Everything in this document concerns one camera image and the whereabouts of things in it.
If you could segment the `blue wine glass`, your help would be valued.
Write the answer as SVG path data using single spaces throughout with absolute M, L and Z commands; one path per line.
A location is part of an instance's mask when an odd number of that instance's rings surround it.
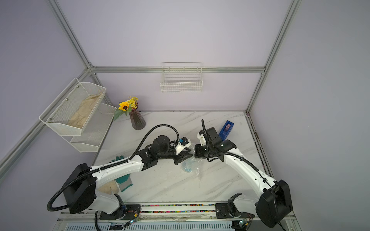
M 193 156 L 181 163 L 182 170 L 187 173 L 199 174 L 200 159 L 195 157 L 195 153 L 191 153 Z

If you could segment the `clear bubble wrap sheet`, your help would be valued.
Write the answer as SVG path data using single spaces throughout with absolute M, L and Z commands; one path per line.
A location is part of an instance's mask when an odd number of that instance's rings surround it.
M 190 146 L 190 154 L 192 154 L 191 158 L 186 159 L 184 162 L 181 163 L 181 168 L 184 172 L 193 174 L 197 176 L 199 180 L 203 178 L 203 169 L 205 159 L 195 158 L 195 148 L 194 146 Z

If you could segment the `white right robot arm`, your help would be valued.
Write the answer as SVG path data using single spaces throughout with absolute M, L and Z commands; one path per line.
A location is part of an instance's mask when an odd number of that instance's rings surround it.
M 249 218 L 257 216 L 264 225 L 274 228 L 293 210 L 289 185 L 276 181 L 248 161 L 230 140 L 222 140 L 214 128 L 202 129 L 197 134 L 195 157 L 209 161 L 221 160 L 232 167 L 253 189 L 257 198 L 245 198 L 236 193 L 226 203 L 216 205 L 221 218 Z

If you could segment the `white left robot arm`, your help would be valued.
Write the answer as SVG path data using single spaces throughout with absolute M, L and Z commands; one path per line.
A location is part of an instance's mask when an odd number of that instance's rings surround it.
M 63 192 L 70 213 L 76 214 L 87 209 L 106 214 L 122 212 L 124 204 L 121 197 L 101 192 L 99 189 L 102 186 L 120 177 L 149 169 L 160 159 L 172 159 L 174 164 L 178 165 L 192 157 L 190 146 L 191 141 L 186 137 L 179 141 L 170 141 L 167 136 L 160 135 L 151 145 L 138 151 L 132 159 L 125 158 L 93 167 L 79 165 L 68 180 L 72 181 L 84 173 L 88 175 Z

